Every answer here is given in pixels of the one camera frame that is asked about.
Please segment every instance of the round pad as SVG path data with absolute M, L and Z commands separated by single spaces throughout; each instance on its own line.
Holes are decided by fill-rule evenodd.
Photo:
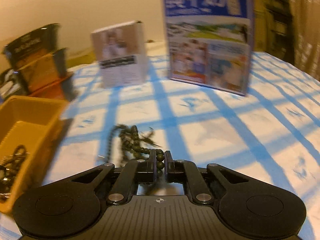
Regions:
M 73 200 L 65 195 L 49 195 L 41 197 L 36 203 L 36 209 L 47 216 L 57 216 L 68 212 L 73 206 Z
M 247 208 L 256 215 L 271 217 L 283 210 L 283 204 L 276 197 L 259 195 L 247 200 Z
M 77 182 L 29 190 L 12 209 L 21 231 L 36 238 L 72 236 L 92 225 L 99 213 L 100 202 L 92 188 Z
M 218 209 L 231 229 L 248 238 L 282 239 L 295 235 L 306 217 L 304 203 L 296 195 L 261 182 L 232 185 Z

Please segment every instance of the book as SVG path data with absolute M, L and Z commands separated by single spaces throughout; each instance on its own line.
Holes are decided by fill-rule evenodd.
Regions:
M 148 58 L 141 21 L 125 22 L 91 33 L 104 88 L 146 81 Z
M 169 78 L 245 95 L 252 0 L 163 0 Z

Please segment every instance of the curtain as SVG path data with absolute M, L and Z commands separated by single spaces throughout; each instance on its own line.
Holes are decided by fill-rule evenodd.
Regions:
M 320 0 L 289 0 L 295 66 L 320 81 Z

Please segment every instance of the green bead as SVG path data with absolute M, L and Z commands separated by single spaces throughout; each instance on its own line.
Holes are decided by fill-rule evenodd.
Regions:
M 136 125 L 131 126 L 131 131 L 132 131 L 132 133 L 138 132 L 137 126 Z
M 163 150 L 157 149 L 157 150 L 156 150 L 156 154 L 164 154 L 164 153 L 163 153 Z
M 162 170 L 164 168 L 164 163 L 163 162 L 157 162 L 157 169 Z
M 120 127 L 121 129 L 126 129 L 126 128 L 128 128 L 125 124 L 119 124 L 118 127 Z
M 133 154 L 133 156 L 134 156 L 136 159 L 140 159 L 141 154 L 140 154 L 140 153 L 135 152 L 135 153 Z
M 134 150 L 135 152 L 141 152 L 141 147 L 137 145 L 133 145 L 132 150 Z
M 157 161 L 162 162 L 164 160 L 164 155 L 163 154 L 157 154 Z
M 163 172 L 162 172 L 161 170 L 157 170 L 157 177 L 158 177 L 158 178 L 161 177 L 162 174 L 163 174 Z

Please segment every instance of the orange box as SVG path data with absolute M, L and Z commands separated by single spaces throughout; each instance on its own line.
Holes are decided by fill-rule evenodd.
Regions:
M 14 70 L 57 49 L 60 24 L 48 24 L 33 30 L 4 46 L 2 53 Z
M 75 97 L 71 79 L 72 75 L 73 73 L 68 73 L 65 78 L 59 79 L 41 89 L 38 89 L 29 96 L 72 101 Z
M 25 65 L 19 72 L 31 93 L 60 78 L 51 53 Z

